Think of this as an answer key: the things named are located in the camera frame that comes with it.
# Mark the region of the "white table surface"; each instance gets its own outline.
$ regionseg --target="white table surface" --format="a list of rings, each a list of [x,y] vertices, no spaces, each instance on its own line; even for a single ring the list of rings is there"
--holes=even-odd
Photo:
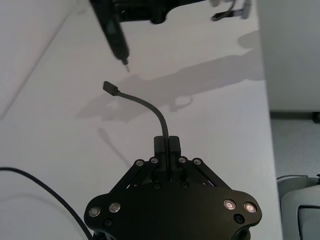
[[[130,165],[153,155],[161,134],[152,112],[102,90],[105,80],[163,112],[182,154],[202,158],[263,212],[253,240],[282,239],[258,20],[210,22],[226,8],[177,8],[161,25],[123,24],[130,73],[112,56],[90,7],[67,19],[5,118],[0,162],[37,176],[83,217]],[[85,239],[48,193],[0,174],[0,238]]]

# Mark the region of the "black metal plate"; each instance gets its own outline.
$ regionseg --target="black metal plate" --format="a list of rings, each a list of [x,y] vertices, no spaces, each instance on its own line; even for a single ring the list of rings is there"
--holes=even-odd
[[[224,201],[236,203],[234,210],[225,208]],[[246,211],[244,204],[253,203],[256,212]],[[109,211],[112,203],[121,208],[116,213]],[[89,210],[99,207],[96,217]],[[235,222],[234,215],[240,214],[245,221]],[[154,183],[116,191],[94,198],[87,206],[84,221],[90,229],[108,233],[115,240],[233,240],[250,239],[249,231],[259,223],[261,209],[249,194],[222,187],[181,182],[162,183],[160,189]],[[106,226],[105,220],[112,224]]]

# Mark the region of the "gray floor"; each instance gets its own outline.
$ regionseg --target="gray floor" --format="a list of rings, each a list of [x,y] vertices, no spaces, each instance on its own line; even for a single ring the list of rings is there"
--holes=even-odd
[[[320,174],[320,124],[306,119],[272,119],[277,177]]]

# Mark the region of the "black wire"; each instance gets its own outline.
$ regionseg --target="black wire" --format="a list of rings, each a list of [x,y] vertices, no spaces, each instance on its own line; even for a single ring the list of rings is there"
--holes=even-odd
[[[160,112],[160,110],[158,108],[153,106],[151,103],[149,103],[139,97],[125,94],[123,92],[120,92],[119,90],[116,93],[116,95],[121,98],[128,99],[128,100],[134,101],[138,104],[145,106],[146,108],[150,109],[157,116],[157,118],[160,121],[161,128],[162,128],[162,135],[164,137],[164,151],[165,151],[165,158],[166,158],[166,168],[167,168],[167,170],[169,170],[169,157],[170,157],[169,156],[169,131],[168,131],[166,119],[163,116],[163,114]]]
[[[46,190],[48,193],[50,193],[55,199],[57,199],[72,215],[72,217],[76,220],[76,222],[79,224],[81,229],[83,230],[84,234],[88,238],[88,240],[93,240],[93,237],[87,228],[86,224],[81,220],[81,218],[78,216],[76,211],[61,197],[59,194],[57,194],[55,191],[53,191],[49,186],[44,184],[42,181],[40,181],[38,178],[32,176],[31,174],[22,171],[20,169],[14,168],[14,167],[0,167],[0,171],[9,171],[14,172],[17,174],[21,174],[22,176],[25,176],[26,178],[30,179],[31,181],[38,184],[40,187],[42,187],[44,190]]]
[[[232,0],[232,4],[231,4],[230,8],[227,11],[225,11],[224,14],[222,14],[218,17],[213,16],[211,19],[213,21],[217,22],[217,21],[220,21],[221,19],[226,18],[231,13],[231,11],[234,9],[235,5],[236,5],[236,0]]]

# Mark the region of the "silver screw head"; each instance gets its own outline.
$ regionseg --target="silver screw head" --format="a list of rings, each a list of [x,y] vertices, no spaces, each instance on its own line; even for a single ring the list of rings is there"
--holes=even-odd
[[[236,209],[236,203],[230,199],[224,201],[224,206],[229,210]]]
[[[180,157],[180,158],[179,158],[179,162],[183,164],[183,163],[186,162],[186,159],[185,159],[184,157]]]
[[[90,217],[96,217],[100,214],[101,209],[99,207],[93,207],[89,210],[89,216]]]
[[[136,164],[138,167],[141,167],[141,166],[144,164],[144,162],[143,162],[143,161],[137,161],[135,164]]]
[[[120,210],[120,204],[119,203],[117,203],[117,202],[114,202],[114,203],[112,203],[110,206],[109,206],[109,211],[111,212],[111,213],[116,213],[116,212],[118,212],[119,210]]]
[[[200,165],[200,164],[201,164],[201,161],[200,161],[199,159],[195,159],[193,162],[194,162],[194,164],[196,164],[196,165]]]
[[[255,213],[257,211],[256,207],[250,203],[250,202],[246,202],[244,204],[244,208],[245,210],[247,210],[249,213]]]
[[[153,164],[156,164],[156,163],[158,162],[158,159],[152,158],[152,159],[151,159],[151,162],[152,162]]]

